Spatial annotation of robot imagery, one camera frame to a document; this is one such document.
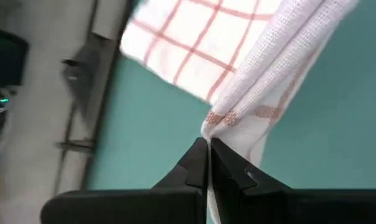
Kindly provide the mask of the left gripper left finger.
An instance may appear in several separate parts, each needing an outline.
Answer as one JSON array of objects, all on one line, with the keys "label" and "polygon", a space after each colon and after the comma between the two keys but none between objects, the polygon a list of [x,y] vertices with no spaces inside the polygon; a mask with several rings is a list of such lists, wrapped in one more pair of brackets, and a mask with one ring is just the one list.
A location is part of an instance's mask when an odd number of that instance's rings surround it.
[{"label": "left gripper left finger", "polygon": [[41,224],[206,224],[208,145],[195,140],[154,187],[76,190],[43,206]]}]

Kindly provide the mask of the white red-checked towel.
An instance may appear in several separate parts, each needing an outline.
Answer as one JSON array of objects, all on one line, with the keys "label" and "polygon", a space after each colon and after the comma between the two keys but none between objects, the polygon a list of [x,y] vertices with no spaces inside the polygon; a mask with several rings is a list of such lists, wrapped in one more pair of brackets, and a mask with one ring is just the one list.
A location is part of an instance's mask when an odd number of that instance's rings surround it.
[{"label": "white red-checked towel", "polygon": [[359,0],[141,0],[120,50],[210,105],[201,127],[259,165],[335,29]]}]

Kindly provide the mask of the black table frame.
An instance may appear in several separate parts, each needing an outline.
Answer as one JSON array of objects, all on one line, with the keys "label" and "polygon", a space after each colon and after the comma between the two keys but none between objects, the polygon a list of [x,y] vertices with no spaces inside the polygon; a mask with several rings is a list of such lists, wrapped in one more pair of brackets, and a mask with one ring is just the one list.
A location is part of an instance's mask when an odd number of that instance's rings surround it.
[{"label": "black table frame", "polygon": [[102,126],[112,73],[119,55],[121,36],[133,12],[133,0],[92,0],[84,43],[70,58],[61,61],[60,76],[72,97],[63,140],[53,194],[65,189],[62,181],[68,174],[65,161],[70,152],[84,160],[76,174],[76,188],[87,179],[87,168],[95,152]]}]

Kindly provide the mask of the black computer tower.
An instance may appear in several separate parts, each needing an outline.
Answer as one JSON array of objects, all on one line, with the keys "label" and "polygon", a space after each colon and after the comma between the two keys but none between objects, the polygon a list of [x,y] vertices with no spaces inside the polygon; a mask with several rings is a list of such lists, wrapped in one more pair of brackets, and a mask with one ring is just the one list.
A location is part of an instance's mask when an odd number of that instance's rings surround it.
[{"label": "black computer tower", "polygon": [[0,29],[0,85],[21,85],[29,44]]}]

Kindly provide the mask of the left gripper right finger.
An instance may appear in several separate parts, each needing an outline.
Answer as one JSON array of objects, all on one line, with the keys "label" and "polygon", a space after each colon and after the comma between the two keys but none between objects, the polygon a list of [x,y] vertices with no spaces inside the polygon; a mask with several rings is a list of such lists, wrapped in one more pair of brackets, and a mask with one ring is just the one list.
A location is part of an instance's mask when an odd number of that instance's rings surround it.
[{"label": "left gripper right finger", "polygon": [[292,189],[219,139],[211,156],[221,224],[376,224],[376,189]]}]

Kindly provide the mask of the green table mat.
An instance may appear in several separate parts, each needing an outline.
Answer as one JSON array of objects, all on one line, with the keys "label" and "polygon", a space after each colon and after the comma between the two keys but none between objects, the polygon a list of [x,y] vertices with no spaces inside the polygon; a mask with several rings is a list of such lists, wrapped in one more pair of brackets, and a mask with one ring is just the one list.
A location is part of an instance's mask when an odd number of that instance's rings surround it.
[{"label": "green table mat", "polygon": [[[134,60],[114,73],[88,189],[153,186],[188,150],[210,106]],[[376,0],[359,0],[254,116],[242,154],[293,188],[376,189]]]}]

